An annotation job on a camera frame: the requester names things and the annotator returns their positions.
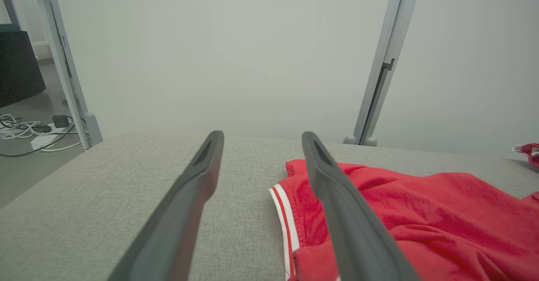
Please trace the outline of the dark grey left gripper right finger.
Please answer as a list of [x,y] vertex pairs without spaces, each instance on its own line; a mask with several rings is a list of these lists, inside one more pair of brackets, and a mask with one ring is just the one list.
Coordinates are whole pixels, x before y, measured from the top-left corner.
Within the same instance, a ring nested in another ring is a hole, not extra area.
[[310,185],[322,203],[343,281],[419,281],[387,228],[314,132],[302,134]]

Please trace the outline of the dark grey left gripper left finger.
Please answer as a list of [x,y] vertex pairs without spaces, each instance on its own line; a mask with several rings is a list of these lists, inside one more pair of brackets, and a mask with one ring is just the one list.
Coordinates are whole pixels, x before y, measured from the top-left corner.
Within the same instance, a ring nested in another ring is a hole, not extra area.
[[204,204],[214,194],[224,133],[210,132],[109,276],[110,281],[186,281]]

